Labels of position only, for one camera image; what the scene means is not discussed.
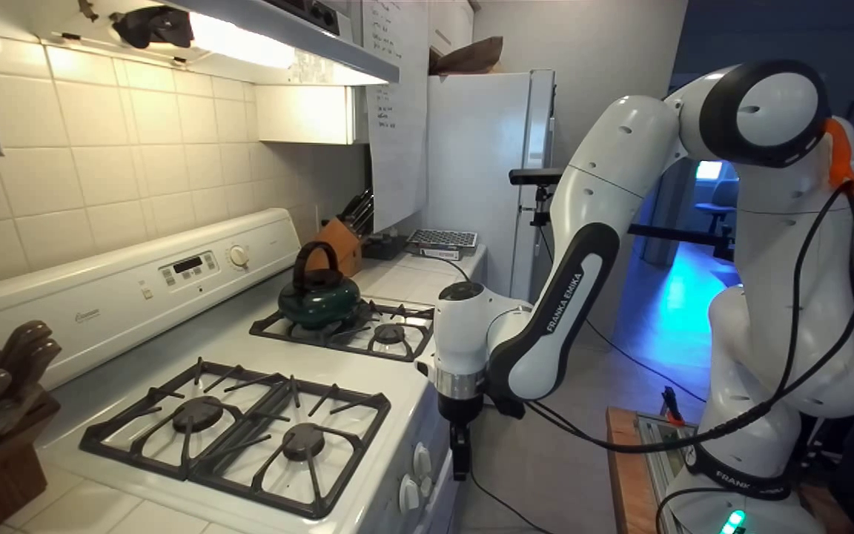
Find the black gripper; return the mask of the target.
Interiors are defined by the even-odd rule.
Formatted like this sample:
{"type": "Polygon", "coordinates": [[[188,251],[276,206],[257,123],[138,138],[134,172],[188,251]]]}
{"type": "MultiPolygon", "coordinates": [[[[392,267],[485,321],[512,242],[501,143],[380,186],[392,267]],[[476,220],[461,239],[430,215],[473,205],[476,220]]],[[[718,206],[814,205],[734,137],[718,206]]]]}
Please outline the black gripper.
{"type": "Polygon", "coordinates": [[[469,424],[479,416],[482,399],[472,396],[472,399],[452,399],[452,396],[441,396],[438,399],[438,413],[448,421],[448,448],[452,454],[452,478],[466,481],[472,473],[472,436],[469,436],[469,424]]]}

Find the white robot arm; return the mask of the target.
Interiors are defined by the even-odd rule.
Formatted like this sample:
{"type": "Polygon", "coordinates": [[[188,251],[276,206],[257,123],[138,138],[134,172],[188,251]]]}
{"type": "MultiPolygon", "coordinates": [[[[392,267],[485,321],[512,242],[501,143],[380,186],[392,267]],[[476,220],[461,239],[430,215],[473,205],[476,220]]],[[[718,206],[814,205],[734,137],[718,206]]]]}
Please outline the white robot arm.
{"type": "Polygon", "coordinates": [[[553,263],[537,300],[476,281],[438,292],[424,373],[449,421],[452,463],[482,402],[527,413],[564,380],[645,189],[675,159],[737,175],[734,269],[710,300],[710,386],[661,509],[684,534],[825,534],[789,481],[801,421],[854,416],[854,128],[795,60],[737,61],[666,97],[614,101],[552,195],[553,263]]]}

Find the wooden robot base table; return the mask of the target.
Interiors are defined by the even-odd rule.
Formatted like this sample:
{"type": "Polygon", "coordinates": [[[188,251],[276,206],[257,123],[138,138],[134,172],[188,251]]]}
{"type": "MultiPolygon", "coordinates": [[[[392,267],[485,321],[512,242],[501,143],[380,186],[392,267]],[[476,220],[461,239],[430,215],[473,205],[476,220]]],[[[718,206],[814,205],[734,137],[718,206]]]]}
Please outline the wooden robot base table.
{"type": "MultiPolygon", "coordinates": [[[[638,445],[638,416],[608,408],[605,429],[614,445],[638,445]]],[[[608,454],[611,497],[620,534],[658,534],[651,473],[644,454],[608,454]]]]}

